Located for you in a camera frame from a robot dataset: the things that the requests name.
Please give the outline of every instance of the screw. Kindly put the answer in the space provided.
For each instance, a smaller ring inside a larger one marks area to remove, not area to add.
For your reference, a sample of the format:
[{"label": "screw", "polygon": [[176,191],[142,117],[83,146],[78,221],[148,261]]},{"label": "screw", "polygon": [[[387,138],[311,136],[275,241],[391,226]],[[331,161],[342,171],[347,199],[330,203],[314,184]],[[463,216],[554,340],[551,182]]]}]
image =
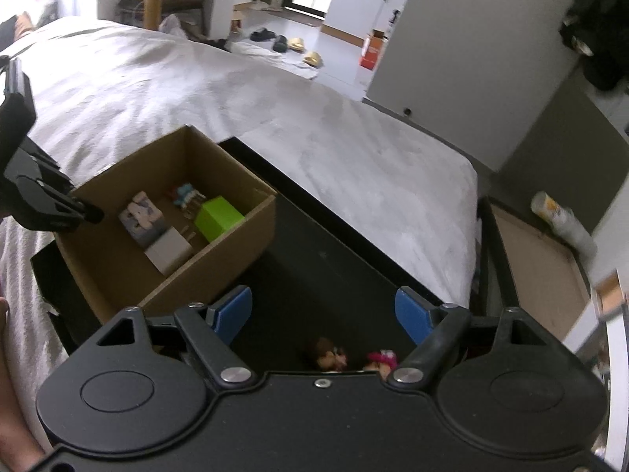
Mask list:
[{"label": "screw", "polygon": [[325,378],[319,378],[318,380],[314,380],[314,386],[317,388],[330,388],[332,386],[332,382],[330,380],[326,380]]},{"label": "screw", "polygon": [[400,367],[393,371],[393,379],[398,383],[417,383],[424,377],[424,373],[415,367]]},{"label": "screw", "polygon": [[243,383],[251,378],[251,371],[246,367],[228,367],[221,373],[221,378],[227,383]]}]

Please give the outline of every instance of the wooden table leg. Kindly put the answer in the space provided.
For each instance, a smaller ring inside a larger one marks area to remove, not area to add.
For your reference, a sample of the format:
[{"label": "wooden table leg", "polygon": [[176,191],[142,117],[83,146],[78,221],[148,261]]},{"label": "wooden table leg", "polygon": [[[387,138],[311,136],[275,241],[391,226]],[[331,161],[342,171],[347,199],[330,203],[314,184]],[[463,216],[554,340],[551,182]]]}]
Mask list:
[{"label": "wooden table leg", "polygon": [[144,0],[144,28],[157,30],[162,21],[162,0]]}]

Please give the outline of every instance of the green block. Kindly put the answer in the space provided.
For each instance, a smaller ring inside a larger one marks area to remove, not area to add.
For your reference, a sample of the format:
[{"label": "green block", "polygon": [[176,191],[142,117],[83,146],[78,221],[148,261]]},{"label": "green block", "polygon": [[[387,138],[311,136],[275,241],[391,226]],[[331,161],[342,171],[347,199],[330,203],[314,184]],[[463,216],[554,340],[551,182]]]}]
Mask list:
[{"label": "green block", "polygon": [[223,197],[216,197],[200,207],[194,224],[205,239],[212,242],[243,219],[244,216]]}]

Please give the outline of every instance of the orange box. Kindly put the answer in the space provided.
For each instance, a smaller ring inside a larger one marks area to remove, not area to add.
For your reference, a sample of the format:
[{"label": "orange box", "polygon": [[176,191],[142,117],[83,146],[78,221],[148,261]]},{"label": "orange box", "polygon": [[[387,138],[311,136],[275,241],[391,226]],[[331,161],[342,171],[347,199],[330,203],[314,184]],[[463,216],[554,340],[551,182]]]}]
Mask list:
[{"label": "orange box", "polygon": [[373,71],[373,68],[378,62],[378,57],[384,46],[384,32],[379,30],[373,30],[373,33],[369,34],[365,39],[365,44],[362,47],[362,58],[360,59],[360,66]]}]

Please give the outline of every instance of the tile floor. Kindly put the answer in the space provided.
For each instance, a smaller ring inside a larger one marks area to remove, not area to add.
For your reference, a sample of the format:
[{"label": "tile floor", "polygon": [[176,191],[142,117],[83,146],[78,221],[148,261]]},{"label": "tile floor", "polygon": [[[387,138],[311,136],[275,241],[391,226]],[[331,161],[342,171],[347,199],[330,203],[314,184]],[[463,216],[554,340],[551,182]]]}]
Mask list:
[{"label": "tile floor", "polygon": [[[319,28],[273,15],[272,12],[245,10],[243,14],[245,16],[243,34],[240,37],[233,37],[233,40],[251,42],[248,39],[249,34],[262,26],[277,35],[286,36],[287,39],[301,37],[304,39],[307,51],[316,51],[323,58],[323,65],[319,68],[319,75],[313,83],[325,85],[355,101],[360,101],[365,97],[373,71],[360,67],[358,46],[322,34]],[[273,41],[253,42],[253,44],[270,50]],[[285,54],[295,58],[303,56],[291,50]]]}]

